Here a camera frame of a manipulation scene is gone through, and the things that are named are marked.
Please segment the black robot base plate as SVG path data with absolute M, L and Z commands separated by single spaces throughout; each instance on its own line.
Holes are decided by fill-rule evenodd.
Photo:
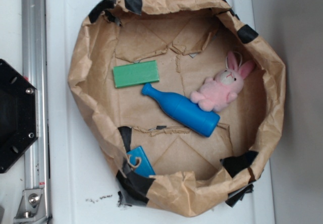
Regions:
M 1 60 L 1 173 L 38 138 L 37 89 Z

